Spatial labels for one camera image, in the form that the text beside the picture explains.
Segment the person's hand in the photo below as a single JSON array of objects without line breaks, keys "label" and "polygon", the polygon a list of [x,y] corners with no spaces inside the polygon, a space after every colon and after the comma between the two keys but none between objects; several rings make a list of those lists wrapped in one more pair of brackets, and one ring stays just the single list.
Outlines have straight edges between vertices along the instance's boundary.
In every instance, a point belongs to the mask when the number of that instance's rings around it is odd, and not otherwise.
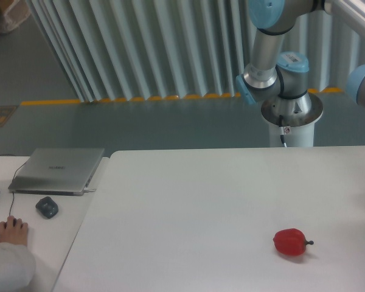
[{"label": "person's hand", "polygon": [[10,243],[13,245],[28,245],[28,223],[22,226],[13,226],[14,216],[8,216],[7,221],[0,222],[0,243]]}]

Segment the white sleeved forearm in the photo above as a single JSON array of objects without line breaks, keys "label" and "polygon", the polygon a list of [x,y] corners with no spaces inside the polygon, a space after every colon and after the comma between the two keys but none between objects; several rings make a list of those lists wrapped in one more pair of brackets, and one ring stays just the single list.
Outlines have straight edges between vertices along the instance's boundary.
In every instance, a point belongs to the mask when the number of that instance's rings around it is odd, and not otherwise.
[{"label": "white sleeved forearm", "polygon": [[0,243],[0,291],[18,291],[28,286],[35,270],[35,257],[26,246]]}]

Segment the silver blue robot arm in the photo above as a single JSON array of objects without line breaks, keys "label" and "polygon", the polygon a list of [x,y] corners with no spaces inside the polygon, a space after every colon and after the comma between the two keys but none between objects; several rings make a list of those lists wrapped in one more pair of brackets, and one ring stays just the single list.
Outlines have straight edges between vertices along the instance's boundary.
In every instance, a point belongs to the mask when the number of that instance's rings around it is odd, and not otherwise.
[{"label": "silver blue robot arm", "polygon": [[237,89],[246,103],[262,102],[272,147],[311,147],[323,104],[308,93],[308,58],[281,51],[284,36],[298,17],[323,10],[365,37],[365,1],[250,1],[248,9],[257,31],[251,61],[235,79]]}]

